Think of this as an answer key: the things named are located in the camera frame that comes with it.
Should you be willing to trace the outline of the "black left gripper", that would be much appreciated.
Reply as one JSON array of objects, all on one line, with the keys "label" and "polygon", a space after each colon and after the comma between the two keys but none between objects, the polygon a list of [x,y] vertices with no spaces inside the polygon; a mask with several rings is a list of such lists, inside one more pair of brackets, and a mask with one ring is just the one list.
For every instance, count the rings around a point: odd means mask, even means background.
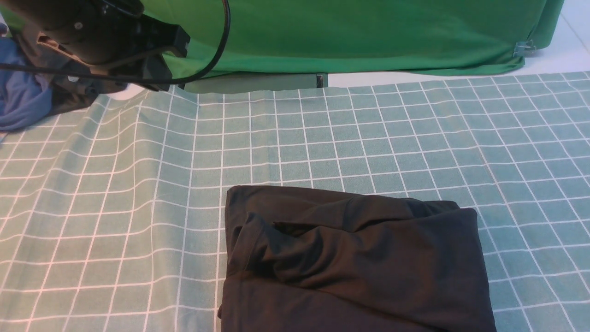
[{"label": "black left gripper", "polygon": [[179,25],[144,14],[139,0],[39,0],[38,44],[86,65],[92,74],[141,78],[167,91],[164,54],[186,57],[190,37]]}]

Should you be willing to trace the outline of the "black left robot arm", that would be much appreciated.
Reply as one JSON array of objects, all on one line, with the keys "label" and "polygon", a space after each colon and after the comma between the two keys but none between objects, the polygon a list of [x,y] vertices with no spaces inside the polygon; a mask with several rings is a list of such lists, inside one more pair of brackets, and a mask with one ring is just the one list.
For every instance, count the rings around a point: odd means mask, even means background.
[{"label": "black left robot arm", "polygon": [[32,73],[132,83],[154,91],[173,78],[165,53],[184,58],[190,37],[179,25],[145,14],[139,0],[3,0],[2,6],[40,30],[36,42],[87,72],[17,67]]}]

